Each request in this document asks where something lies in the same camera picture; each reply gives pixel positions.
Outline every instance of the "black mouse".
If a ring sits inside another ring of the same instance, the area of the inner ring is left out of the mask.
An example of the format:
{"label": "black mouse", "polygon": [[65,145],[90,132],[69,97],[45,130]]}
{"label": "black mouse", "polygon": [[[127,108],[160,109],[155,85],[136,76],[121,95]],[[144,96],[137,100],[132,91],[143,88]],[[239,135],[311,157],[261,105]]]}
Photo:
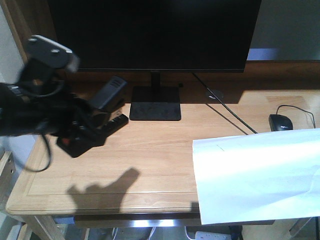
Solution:
{"label": "black mouse", "polygon": [[293,130],[292,121],[287,117],[279,114],[269,115],[269,124],[272,132]]}

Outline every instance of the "power strip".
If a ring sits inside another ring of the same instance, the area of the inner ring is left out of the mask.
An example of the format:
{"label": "power strip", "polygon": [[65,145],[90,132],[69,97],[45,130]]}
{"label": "power strip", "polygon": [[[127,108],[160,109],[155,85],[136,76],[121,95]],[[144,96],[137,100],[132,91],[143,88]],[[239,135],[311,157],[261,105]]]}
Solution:
{"label": "power strip", "polygon": [[231,240],[231,236],[228,234],[197,231],[195,233],[195,240]]}

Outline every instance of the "black cable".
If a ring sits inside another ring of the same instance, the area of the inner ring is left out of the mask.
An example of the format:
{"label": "black cable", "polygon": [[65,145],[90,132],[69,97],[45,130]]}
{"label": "black cable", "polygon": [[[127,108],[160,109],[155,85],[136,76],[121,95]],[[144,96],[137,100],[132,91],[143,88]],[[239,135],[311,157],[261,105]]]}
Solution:
{"label": "black cable", "polygon": [[305,113],[311,114],[311,116],[312,116],[312,125],[313,125],[313,128],[316,128],[315,116],[314,116],[314,114],[313,114],[312,112],[306,111],[306,110],[304,110],[304,109],[302,109],[302,108],[300,108],[300,107],[297,107],[297,106],[282,104],[282,105],[278,106],[275,114],[278,114],[279,108],[281,108],[281,107],[296,108],[296,109],[299,109],[299,110],[301,110],[301,111],[303,111],[303,112],[305,112]]}
{"label": "black cable", "polygon": [[19,90],[26,96],[28,97],[34,97],[34,98],[47,98],[47,97],[51,97],[57,93],[59,93],[63,88],[64,88],[64,85],[65,85],[65,81],[61,80],[59,81],[60,84],[56,87],[56,89],[48,94],[44,94],[44,95],[38,95],[38,94],[34,94],[32,92],[29,92],[28,90],[25,90],[23,88],[19,88]]}
{"label": "black cable", "polygon": [[193,76],[195,76],[199,82],[215,97],[215,99],[218,100],[219,103],[222,104],[222,106],[225,107],[225,109],[227,109],[229,111],[229,113],[231,113],[236,119],[238,119],[243,125],[245,125],[248,129],[250,129],[254,134],[257,134],[257,132],[252,128],[250,127],[245,121],[243,121],[240,117],[238,117],[224,102],[222,102],[220,100],[219,97],[217,97],[217,95],[215,95],[211,89],[200,79],[200,77],[198,77],[198,75],[196,75],[194,72],[192,73]]}
{"label": "black cable", "polygon": [[45,143],[45,146],[46,146],[47,155],[48,155],[48,162],[47,162],[46,166],[44,168],[40,169],[40,170],[34,170],[34,169],[31,169],[31,168],[29,168],[27,166],[24,168],[25,170],[27,170],[29,172],[32,172],[32,173],[43,172],[43,171],[47,170],[50,167],[51,163],[52,163],[52,152],[51,152],[49,141],[48,141],[47,137],[43,133],[40,134],[40,136],[42,137],[42,139],[43,139],[43,141]]}
{"label": "black cable", "polygon": [[244,130],[242,130],[240,127],[238,127],[236,124],[234,124],[232,121],[230,121],[227,117],[225,117],[224,115],[222,115],[220,112],[218,112],[217,110],[215,110],[212,106],[210,106],[209,104],[205,104],[207,105],[209,108],[211,108],[213,111],[215,111],[217,114],[219,114],[221,117],[223,117],[226,121],[228,121],[229,123],[231,123],[233,126],[235,126],[237,129],[239,129],[241,132],[243,132],[245,135],[248,135],[248,133],[246,133]]}

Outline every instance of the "white paper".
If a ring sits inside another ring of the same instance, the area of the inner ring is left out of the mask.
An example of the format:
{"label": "white paper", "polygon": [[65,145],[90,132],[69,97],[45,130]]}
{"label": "white paper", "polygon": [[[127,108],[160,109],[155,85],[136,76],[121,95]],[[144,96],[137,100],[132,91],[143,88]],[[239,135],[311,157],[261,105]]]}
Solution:
{"label": "white paper", "polygon": [[193,141],[202,224],[320,216],[320,129]]}

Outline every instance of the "monitor stand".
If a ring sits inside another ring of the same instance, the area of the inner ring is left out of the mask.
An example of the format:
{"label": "monitor stand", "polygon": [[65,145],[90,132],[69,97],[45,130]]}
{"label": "monitor stand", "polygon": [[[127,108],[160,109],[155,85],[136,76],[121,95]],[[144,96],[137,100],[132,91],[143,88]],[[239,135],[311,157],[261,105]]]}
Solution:
{"label": "monitor stand", "polygon": [[179,88],[161,86],[160,72],[151,71],[151,86],[133,87],[130,120],[181,120]]}

